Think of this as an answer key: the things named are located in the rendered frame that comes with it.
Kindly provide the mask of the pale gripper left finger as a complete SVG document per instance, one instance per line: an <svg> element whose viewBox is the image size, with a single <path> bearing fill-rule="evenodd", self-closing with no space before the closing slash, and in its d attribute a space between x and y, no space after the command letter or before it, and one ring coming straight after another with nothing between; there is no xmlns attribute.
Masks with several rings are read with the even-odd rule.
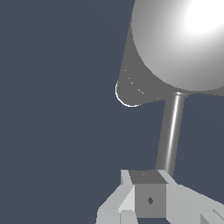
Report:
<svg viewBox="0 0 224 224"><path fill-rule="evenodd" d="M128 170L121 170L121 184L99 207L95 224L138 224L135 186Z"/></svg>

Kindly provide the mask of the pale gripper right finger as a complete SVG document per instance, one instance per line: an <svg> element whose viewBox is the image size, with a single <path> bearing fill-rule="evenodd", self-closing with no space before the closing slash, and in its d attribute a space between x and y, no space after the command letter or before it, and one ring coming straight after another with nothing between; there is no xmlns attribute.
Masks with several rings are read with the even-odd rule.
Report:
<svg viewBox="0 0 224 224"><path fill-rule="evenodd" d="M165 171L158 171L166 184L166 219L171 224L224 224L224 205L178 185Z"/></svg>

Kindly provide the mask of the grey faucet handle rod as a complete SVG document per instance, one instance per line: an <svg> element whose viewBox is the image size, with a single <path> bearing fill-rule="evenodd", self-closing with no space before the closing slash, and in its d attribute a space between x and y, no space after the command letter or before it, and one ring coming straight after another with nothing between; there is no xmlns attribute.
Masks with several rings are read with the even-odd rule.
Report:
<svg viewBox="0 0 224 224"><path fill-rule="evenodd" d="M168 182L160 171L173 177L179 141L179 131L186 94L176 92L165 100L155 170L129 170L135 186L135 213L137 218L166 217L166 186Z"/></svg>

